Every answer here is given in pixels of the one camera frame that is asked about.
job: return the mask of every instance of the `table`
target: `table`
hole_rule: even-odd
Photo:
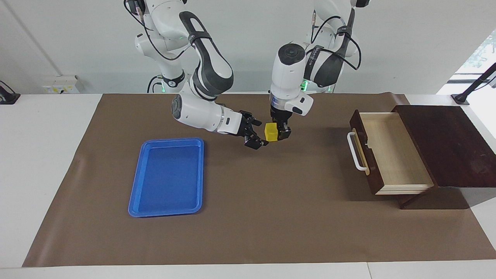
[[[101,94],[24,95],[1,106],[0,278],[492,278],[496,260],[208,266],[20,268],[72,161]],[[449,96],[407,95],[411,104],[455,105]],[[496,139],[463,107],[493,150]],[[472,208],[496,245],[496,199]]]

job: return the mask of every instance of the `drawer front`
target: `drawer front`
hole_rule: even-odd
[[[357,134],[358,140],[360,142],[360,147],[363,151],[363,156],[369,169],[369,174],[367,175],[369,187],[372,194],[376,194],[377,192],[379,192],[380,189],[382,189],[382,187],[384,187],[384,181],[382,180],[382,176],[377,166],[373,151],[367,146],[367,132],[365,132],[364,124],[358,110],[355,110],[353,116],[351,117],[350,127]]]

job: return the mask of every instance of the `brown mat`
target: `brown mat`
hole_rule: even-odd
[[[404,96],[314,95],[312,111],[290,119],[291,137],[258,151],[176,122],[172,97],[102,97],[24,267],[496,258],[471,210],[400,210],[355,169],[353,111],[390,111]],[[269,121],[267,95],[219,101]],[[129,216],[141,144],[181,137],[205,140],[202,209]]]

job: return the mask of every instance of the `blue plastic tray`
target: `blue plastic tray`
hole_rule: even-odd
[[[203,196],[203,140],[157,139],[141,147],[129,208],[133,217],[197,212]]]

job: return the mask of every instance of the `drawer handle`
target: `drawer handle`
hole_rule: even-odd
[[[360,165],[360,163],[358,162],[358,158],[357,158],[357,154],[355,153],[355,148],[353,147],[353,140],[351,139],[351,137],[354,137],[356,136],[357,133],[356,132],[349,132],[348,133],[348,144],[350,146],[350,151],[351,151],[351,156],[353,157],[353,161],[355,162],[355,167],[360,170],[360,171],[367,171],[367,167],[362,167]]]

